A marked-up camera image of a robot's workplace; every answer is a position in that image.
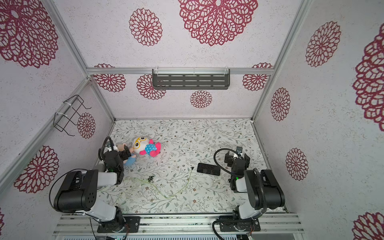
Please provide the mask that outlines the black smartphone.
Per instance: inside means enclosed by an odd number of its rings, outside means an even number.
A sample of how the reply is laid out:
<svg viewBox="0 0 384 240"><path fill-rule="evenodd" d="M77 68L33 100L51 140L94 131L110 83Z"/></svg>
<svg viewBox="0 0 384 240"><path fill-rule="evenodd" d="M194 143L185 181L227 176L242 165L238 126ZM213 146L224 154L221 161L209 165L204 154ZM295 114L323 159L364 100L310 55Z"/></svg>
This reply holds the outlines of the black smartphone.
<svg viewBox="0 0 384 240"><path fill-rule="evenodd" d="M201 174L220 176L221 169L217 165L199 163L197 167L197 172Z"/></svg>

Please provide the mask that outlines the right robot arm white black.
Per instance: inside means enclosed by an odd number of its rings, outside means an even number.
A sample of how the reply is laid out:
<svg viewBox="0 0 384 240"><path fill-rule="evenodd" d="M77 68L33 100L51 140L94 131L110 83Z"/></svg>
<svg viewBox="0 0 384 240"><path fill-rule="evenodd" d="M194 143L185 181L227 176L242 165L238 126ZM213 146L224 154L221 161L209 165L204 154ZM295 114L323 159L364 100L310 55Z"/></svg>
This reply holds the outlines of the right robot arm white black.
<svg viewBox="0 0 384 240"><path fill-rule="evenodd" d="M267 209L276 209L285 204L284 193L271 170L249 170L250 157L238 151L236 154L227 152L225 163L231 168L230 188L234 193L246 193L247 200L233 210L231 217L224 216L220 223L222 232L259 231L258 218Z"/></svg>

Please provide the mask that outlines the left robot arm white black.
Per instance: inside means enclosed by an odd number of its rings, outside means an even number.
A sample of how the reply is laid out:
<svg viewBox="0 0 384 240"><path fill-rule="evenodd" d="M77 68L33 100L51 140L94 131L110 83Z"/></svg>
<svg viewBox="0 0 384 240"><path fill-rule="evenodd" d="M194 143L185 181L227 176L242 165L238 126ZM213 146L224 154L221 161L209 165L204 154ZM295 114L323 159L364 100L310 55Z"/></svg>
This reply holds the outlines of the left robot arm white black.
<svg viewBox="0 0 384 240"><path fill-rule="evenodd" d="M96 220L102 233L130 231L122 210L98 199L100 187L120 185L124 178L124 164L135 159L133 149L121 150L122 145L102 154L105 172L75 169L67 172L51 207L65 214L81 214Z"/></svg>

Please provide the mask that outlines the pink pig plush toy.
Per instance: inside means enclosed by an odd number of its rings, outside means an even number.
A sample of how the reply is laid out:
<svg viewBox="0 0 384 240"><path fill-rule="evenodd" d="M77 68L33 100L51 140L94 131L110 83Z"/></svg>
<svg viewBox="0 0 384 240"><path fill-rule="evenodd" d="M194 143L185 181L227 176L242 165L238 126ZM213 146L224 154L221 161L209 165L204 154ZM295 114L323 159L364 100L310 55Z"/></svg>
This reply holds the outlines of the pink pig plush toy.
<svg viewBox="0 0 384 240"><path fill-rule="evenodd" d="M124 166L130 167L135 163L136 155L133 148L129 148L127 144L119 144L117 145L117 151L121 160L123 161Z"/></svg>

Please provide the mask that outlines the penguin plush toy with glasses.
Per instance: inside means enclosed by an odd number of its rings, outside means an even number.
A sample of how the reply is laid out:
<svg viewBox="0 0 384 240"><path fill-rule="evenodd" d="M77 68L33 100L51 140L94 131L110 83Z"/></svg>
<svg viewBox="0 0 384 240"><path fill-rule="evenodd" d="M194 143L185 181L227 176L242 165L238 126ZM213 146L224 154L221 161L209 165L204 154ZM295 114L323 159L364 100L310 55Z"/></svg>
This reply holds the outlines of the penguin plush toy with glasses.
<svg viewBox="0 0 384 240"><path fill-rule="evenodd" d="M149 155L154 158L160 154L161 148L161 143L155 143L154 140L146 137L139 137L133 142L134 152L142 156Z"/></svg>

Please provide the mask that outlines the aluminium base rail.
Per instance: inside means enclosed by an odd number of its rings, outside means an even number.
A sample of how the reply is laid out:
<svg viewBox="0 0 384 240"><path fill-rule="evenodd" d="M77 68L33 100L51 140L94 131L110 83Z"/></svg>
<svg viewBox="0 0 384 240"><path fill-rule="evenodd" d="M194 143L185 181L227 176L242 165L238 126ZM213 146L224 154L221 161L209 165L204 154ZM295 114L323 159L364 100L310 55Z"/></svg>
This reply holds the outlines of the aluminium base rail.
<svg viewBox="0 0 384 240"><path fill-rule="evenodd" d="M125 215L130 236L139 235L209 235L229 234L303 234L304 228L297 214L266 213L253 223L212 223L219 218L230 219L231 214L143 214ZM99 224L85 216L61 216L53 236L99 236Z"/></svg>

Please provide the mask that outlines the grey metal wall shelf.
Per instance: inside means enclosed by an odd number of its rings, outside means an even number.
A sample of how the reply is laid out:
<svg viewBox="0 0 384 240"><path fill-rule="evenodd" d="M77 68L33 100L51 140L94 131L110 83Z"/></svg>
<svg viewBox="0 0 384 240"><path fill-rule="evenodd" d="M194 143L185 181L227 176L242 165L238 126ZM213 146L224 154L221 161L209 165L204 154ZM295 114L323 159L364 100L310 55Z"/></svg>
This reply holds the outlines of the grey metal wall shelf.
<svg viewBox="0 0 384 240"><path fill-rule="evenodd" d="M156 90L227 90L229 69L211 70L152 70L152 85Z"/></svg>

